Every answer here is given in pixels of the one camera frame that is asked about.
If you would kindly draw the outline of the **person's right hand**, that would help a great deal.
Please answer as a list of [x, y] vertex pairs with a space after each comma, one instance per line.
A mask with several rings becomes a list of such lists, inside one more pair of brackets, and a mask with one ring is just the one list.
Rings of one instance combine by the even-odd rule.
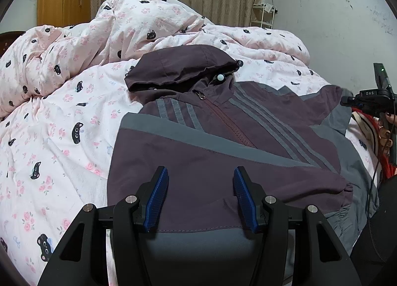
[[384, 119], [380, 119], [378, 121], [378, 125], [380, 126], [380, 144], [382, 146], [383, 153], [388, 155], [390, 153], [390, 149], [393, 146], [393, 141], [391, 139], [391, 131], [388, 129], [388, 126], [385, 124], [385, 120], [389, 124], [395, 124], [395, 115], [391, 113], [386, 113], [384, 115]]

